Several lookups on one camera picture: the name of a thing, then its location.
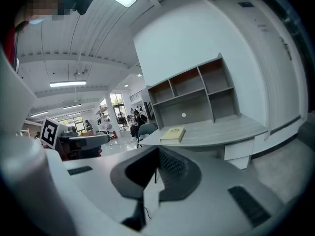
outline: black chair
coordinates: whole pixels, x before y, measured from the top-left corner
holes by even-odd
[[[132,121],[132,117],[130,115],[127,115],[127,121]]]
[[[139,148],[139,142],[143,140],[143,139],[140,139],[141,135],[151,135],[156,130],[157,130],[157,126],[154,123],[146,123],[146,124],[141,125],[138,131],[137,148]]]
[[[127,120],[125,117],[120,117],[120,118],[116,118],[116,119],[117,119],[117,123],[119,125],[122,125],[121,129],[123,129],[124,127],[128,127]]]

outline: black cable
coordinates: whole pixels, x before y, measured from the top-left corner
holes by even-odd
[[[148,217],[149,217],[150,219],[152,219],[152,218],[149,216],[148,209],[146,209],[145,207],[144,207],[144,209],[147,210]]]

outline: sticker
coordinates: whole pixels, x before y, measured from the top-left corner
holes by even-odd
[[[54,141],[57,134],[57,128],[58,128],[57,124],[49,120],[45,121],[41,139],[52,148],[54,147]]]

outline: red object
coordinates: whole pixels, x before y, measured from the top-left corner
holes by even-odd
[[[4,53],[6,55],[6,58],[8,59],[8,61],[10,62],[12,66],[13,66],[13,60],[14,60],[14,35],[15,35],[15,27],[14,27],[14,24],[12,24],[12,26],[9,28],[2,42],[2,46],[3,46]]]

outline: cable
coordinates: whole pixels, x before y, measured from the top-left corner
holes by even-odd
[[[137,140],[133,141],[133,142],[130,142],[130,143],[124,143],[124,144],[133,144],[134,142],[136,142]]]
[[[148,217],[149,217],[150,219],[152,219],[152,218],[149,216],[148,209],[146,209],[145,207],[144,207],[144,209],[147,210]]]

